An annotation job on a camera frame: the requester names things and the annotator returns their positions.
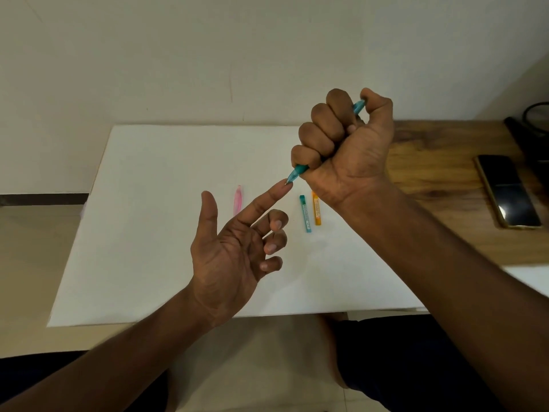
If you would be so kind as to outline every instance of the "yellow lead container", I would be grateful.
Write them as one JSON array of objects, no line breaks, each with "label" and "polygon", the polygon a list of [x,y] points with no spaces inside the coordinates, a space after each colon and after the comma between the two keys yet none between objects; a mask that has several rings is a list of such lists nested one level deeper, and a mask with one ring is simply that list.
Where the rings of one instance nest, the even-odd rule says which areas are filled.
[{"label": "yellow lead container", "polygon": [[312,207],[315,209],[315,225],[322,225],[320,218],[320,199],[314,191],[312,191]]}]

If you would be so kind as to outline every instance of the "person's right forearm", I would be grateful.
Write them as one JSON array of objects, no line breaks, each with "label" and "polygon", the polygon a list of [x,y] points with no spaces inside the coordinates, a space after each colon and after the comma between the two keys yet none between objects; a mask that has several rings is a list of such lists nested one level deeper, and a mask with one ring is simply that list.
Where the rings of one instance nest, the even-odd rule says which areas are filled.
[{"label": "person's right forearm", "polygon": [[394,185],[338,212],[415,293],[510,409],[549,405],[549,299],[507,275]]}]

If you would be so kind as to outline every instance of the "hand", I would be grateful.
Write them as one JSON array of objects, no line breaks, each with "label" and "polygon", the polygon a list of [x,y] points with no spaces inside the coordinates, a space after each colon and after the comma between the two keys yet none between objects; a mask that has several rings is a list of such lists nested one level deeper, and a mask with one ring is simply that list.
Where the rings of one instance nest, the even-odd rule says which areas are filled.
[{"label": "hand", "polygon": [[367,101],[367,124],[355,116],[347,92],[332,89],[326,104],[313,107],[312,122],[299,127],[301,145],[292,148],[292,166],[309,166],[301,177],[336,211],[356,192],[386,180],[385,161],[394,133],[393,102],[368,88],[362,89],[360,97]]},{"label": "hand", "polygon": [[286,246],[282,228],[288,215],[271,210],[257,220],[290,189],[292,184],[285,185],[285,179],[278,182],[227,222],[219,234],[214,196],[202,193],[198,228],[190,246],[194,273],[188,290],[211,326],[232,318],[249,301],[259,280],[282,267],[279,256],[265,257]]}]

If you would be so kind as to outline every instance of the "black cable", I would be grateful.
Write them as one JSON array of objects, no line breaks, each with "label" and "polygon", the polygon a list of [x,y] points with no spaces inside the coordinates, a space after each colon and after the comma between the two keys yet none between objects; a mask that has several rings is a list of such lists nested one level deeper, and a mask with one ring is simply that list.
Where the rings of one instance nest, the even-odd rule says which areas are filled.
[{"label": "black cable", "polygon": [[541,103],[535,103],[532,104],[530,107],[526,108],[524,112],[522,113],[522,122],[526,127],[528,127],[531,130],[537,131],[539,133],[543,134],[549,134],[549,130],[544,130],[543,128],[539,128],[538,126],[534,126],[530,120],[528,120],[528,111],[532,110],[532,108],[538,107],[540,105],[549,105],[549,101],[543,101]]}]

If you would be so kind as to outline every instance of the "black smartphone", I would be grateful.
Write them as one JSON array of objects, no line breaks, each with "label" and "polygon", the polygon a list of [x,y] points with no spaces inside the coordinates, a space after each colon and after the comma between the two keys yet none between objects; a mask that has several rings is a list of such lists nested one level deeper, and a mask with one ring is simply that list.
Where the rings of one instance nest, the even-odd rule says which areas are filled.
[{"label": "black smartphone", "polygon": [[509,157],[478,155],[475,163],[503,227],[541,227],[536,209]]}]

